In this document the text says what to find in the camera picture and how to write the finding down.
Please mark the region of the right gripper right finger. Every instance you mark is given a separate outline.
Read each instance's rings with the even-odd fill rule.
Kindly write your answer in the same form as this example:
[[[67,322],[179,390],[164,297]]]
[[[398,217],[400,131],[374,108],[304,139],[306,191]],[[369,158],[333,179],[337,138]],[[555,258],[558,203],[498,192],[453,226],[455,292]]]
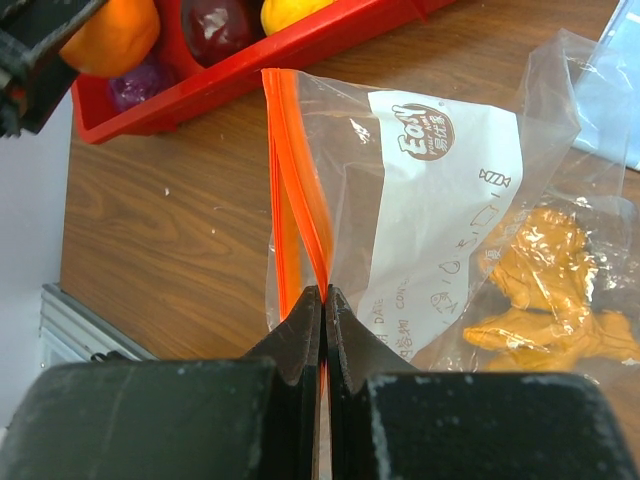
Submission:
[[[421,371],[325,303],[337,479],[635,479],[601,391],[570,373]]]

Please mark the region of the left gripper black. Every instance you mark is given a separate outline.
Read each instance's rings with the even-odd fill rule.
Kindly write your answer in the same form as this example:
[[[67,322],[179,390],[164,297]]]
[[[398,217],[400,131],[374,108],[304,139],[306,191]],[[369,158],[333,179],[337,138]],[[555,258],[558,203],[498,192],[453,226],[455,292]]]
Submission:
[[[102,0],[1,3],[1,135],[37,134],[79,72],[59,55]]]

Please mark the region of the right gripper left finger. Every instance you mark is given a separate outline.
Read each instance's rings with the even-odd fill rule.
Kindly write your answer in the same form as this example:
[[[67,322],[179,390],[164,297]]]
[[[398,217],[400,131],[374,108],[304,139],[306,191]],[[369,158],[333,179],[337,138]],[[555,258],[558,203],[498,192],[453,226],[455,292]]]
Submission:
[[[238,359],[45,371],[1,446],[5,479],[314,479],[321,296]]]

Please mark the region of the orange tangerine toy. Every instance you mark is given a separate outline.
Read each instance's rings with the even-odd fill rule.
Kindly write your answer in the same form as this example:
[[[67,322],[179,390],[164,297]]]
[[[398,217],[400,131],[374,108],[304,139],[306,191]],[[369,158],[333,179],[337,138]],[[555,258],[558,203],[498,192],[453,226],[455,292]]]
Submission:
[[[101,78],[124,75],[138,66],[156,43],[160,17],[152,0],[111,0],[60,50],[80,73]]]

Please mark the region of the dark red plum toy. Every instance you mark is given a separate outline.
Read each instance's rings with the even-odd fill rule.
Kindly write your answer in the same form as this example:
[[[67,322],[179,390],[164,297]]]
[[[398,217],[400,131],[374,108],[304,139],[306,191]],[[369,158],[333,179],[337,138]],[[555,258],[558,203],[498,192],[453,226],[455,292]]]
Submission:
[[[194,60],[208,68],[249,46],[254,22],[244,1],[181,2],[181,27]]]

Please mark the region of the clear zip top bag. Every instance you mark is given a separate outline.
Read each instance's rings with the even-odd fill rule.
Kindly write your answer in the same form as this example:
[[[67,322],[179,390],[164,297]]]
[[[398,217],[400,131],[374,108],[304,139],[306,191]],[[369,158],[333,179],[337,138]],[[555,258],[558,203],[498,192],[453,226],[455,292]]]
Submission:
[[[574,146],[576,86],[597,43],[558,32],[505,110],[266,69],[272,234],[266,318],[339,288],[357,319],[422,369],[488,369],[465,328],[510,301],[489,275],[536,208],[573,217],[599,267],[591,307],[639,343],[636,208],[625,165]]]

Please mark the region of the orange pretzel snack toy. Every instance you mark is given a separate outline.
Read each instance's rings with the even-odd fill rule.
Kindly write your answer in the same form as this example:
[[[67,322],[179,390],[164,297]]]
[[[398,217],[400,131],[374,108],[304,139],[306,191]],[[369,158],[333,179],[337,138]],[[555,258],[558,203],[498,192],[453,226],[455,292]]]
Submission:
[[[464,340],[494,352],[493,371],[570,371],[584,358],[638,364],[628,318],[591,307],[598,271],[573,217],[534,209],[489,275],[509,309],[465,328]]]

